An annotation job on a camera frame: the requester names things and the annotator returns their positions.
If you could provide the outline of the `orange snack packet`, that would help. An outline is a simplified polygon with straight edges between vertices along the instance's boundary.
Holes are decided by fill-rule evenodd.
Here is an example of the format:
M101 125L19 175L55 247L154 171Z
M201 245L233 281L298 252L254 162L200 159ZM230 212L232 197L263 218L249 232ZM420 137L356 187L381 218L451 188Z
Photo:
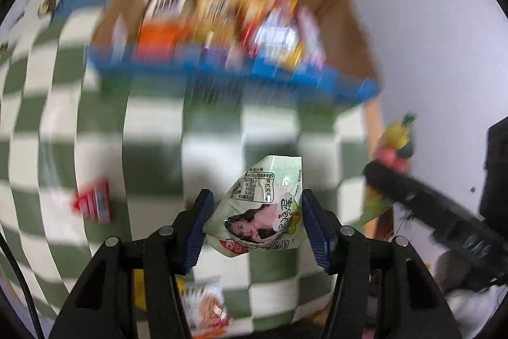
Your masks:
M170 58L176 47L193 38L194 28L183 21L148 22L139 30L136 59Z

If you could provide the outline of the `red white snack bar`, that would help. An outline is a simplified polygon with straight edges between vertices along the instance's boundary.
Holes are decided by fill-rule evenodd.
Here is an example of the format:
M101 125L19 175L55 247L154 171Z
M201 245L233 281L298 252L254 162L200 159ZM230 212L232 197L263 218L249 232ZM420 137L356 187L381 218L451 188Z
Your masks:
M321 71L324 68L326 54L317 19L305 5L300 6L297 19L304 49L303 62Z

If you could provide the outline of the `yellow biscuit bag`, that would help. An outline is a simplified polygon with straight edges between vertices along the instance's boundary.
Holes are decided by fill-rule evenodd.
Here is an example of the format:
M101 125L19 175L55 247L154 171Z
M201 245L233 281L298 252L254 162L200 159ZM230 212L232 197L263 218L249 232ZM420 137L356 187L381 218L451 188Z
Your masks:
M204 46L228 47L237 40L237 17L243 0L196 0L194 39Z

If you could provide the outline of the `red triangular snack packet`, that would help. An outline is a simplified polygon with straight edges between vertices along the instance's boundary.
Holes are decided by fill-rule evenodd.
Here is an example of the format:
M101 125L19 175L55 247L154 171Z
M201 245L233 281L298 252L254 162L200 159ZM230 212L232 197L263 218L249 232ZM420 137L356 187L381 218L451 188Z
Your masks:
M109 224L112 219L109 181L96 181L82 193L77 193L71 207L85 220Z

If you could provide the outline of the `milk carton cardboard box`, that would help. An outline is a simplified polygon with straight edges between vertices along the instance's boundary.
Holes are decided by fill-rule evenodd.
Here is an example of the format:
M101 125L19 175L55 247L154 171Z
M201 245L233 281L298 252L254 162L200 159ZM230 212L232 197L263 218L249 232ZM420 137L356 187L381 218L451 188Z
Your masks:
M137 60L139 30L150 1L109 0L87 49L90 65L105 74L151 74L260 97L363 102L380 92L369 47L350 0L299 0L298 10L305 5L318 22L326 54L321 71L303 62L304 49L295 71L249 58L240 42L243 2L237 17L237 40L231 46L204 46L193 35L189 42L179 44L170 58Z

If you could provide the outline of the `bear print pillow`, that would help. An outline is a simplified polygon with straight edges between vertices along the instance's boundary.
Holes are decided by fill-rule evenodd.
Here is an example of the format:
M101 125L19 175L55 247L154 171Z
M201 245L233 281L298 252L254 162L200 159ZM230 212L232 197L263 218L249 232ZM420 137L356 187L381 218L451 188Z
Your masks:
M1 52L29 29L50 22L60 0L16 0L1 23Z

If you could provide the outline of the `green white checkered mat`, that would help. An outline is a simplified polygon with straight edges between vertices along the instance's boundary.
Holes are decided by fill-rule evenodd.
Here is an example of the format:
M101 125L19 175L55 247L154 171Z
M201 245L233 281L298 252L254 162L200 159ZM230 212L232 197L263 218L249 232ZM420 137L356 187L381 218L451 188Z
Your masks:
M29 29L1 55L1 231L44 324L107 237L149 236L267 155L301 157L304 185L343 222L357 219L375 137L363 107L223 103L161 79L99 78L85 63L99 14ZM109 224L71 207L101 180Z

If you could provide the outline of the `yellow snack packet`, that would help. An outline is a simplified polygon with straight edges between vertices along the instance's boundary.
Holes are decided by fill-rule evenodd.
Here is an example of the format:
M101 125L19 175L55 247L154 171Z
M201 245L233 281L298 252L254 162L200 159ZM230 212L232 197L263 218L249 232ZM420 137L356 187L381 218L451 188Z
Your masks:
M186 281L181 276L177 276L176 280L178 293L182 294ZM135 307L141 311L146 311L144 271L142 269L133 270L133 296Z

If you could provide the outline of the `red yellow noodle packet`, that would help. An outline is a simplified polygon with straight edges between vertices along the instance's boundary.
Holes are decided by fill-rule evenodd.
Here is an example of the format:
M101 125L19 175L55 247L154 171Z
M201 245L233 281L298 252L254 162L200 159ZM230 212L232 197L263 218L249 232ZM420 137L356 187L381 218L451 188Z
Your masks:
M303 55L299 0L244 0L240 42L252 59L295 71Z

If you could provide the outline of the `colourful candy packet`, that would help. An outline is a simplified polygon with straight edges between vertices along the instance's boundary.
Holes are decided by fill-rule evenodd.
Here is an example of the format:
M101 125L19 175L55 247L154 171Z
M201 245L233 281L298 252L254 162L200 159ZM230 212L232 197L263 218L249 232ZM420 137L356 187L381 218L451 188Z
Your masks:
M406 113L401 121L393 122L386 128L375 150L375 161L380 161L399 173L410 172L410 158L414 154L412 128L416 119L415 113ZM393 202L387 196L367 185L359 225L377 219L392 205Z

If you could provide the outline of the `white green snack packet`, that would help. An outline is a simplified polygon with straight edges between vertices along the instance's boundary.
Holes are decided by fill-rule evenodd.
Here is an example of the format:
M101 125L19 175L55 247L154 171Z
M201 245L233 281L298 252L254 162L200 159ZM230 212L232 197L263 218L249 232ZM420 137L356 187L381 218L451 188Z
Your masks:
M228 257L287 250L303 237L300 157L269 155L241 175L205 223L207 243Z

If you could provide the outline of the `white brown snack packet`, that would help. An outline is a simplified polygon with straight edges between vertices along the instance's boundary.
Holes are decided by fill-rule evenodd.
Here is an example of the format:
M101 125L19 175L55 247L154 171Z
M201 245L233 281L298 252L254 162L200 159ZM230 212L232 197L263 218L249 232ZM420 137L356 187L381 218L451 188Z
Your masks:
M231 318L219 277L184 281L180 296L192 338L217 338L226 334Z

